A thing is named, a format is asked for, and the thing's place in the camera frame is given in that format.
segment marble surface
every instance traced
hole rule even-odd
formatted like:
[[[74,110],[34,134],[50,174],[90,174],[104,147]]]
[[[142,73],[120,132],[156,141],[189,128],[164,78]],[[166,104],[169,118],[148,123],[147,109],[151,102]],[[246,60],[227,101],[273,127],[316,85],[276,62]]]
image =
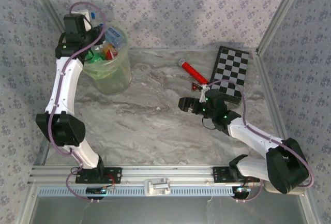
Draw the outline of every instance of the marble surface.
[[[245,143],[202,126],[201,117],[182,112],[181,97],[199,98],[191,91],[193,78],[177,66],[184,57],[207,79],[217,51],[131,51],[132,82],[123,93],[105,96],[86,75],[81,75],[75,115],[86,125],[86,139],[105,165],[226,165],[240,154],[259,157]],[[274,134],[259,76],[252,58],[248,63],[244,94],[247,120]],[[242,113],[238,107],[230,109]],[[75,165],[50,149],[47,165]]]

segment red cylinder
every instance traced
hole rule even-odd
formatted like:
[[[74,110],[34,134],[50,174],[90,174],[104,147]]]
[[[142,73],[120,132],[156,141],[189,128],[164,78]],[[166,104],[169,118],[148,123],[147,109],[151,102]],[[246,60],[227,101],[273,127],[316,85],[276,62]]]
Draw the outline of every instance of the red cylinder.
[[[178,65],[182,66],[194,79],[200,84],[208,84],[209,82],[200,73],[197,72],[188,62],[184,59],[180,59]]]

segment wall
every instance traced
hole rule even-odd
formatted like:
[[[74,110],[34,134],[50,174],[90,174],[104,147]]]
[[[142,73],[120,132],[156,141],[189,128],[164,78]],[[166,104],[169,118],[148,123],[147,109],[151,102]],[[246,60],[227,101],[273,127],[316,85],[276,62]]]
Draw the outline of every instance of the wall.
[[[255,48],[281,0],[51,0],[61,18],[78,1],[121,23],[134,48]]]
[[[44,139],[34,119],[51,93],[58,35],[37,0],[0,9],[0,223],[14,223]]]
[[[287,132],[312,166],[331,223],[331,0],[295,0],[263,55]]]

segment trash bin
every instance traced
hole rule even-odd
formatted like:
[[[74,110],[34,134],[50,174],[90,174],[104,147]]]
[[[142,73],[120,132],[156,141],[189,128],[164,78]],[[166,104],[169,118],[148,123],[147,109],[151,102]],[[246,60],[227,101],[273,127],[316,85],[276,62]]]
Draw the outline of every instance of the trash bin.
[[[131,83],[131,70],[129,62],[129,44],[124,31],[113,23],[106,23],[106,28],[111,27],[124,37],[121,45],[113,44],[117,49],[117,56],[112,60],[86,62],[83,71],[92,79],[95,87],[105,95],[115,95],[125,91]]]

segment checkerboard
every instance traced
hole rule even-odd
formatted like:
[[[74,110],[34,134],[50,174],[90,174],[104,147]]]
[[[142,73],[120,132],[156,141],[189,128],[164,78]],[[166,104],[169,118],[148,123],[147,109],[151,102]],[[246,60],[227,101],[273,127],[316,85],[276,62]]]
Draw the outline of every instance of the checkerboard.
[[[228,79],[244,88],[249,52],[244,52],[228,47],[220,46],[210,83],[220,79]],[[212,85],[212,89],[218,89],[224,96],[224,100],[239,104],[242,96],[236,87],[228,82],[220,82]]]

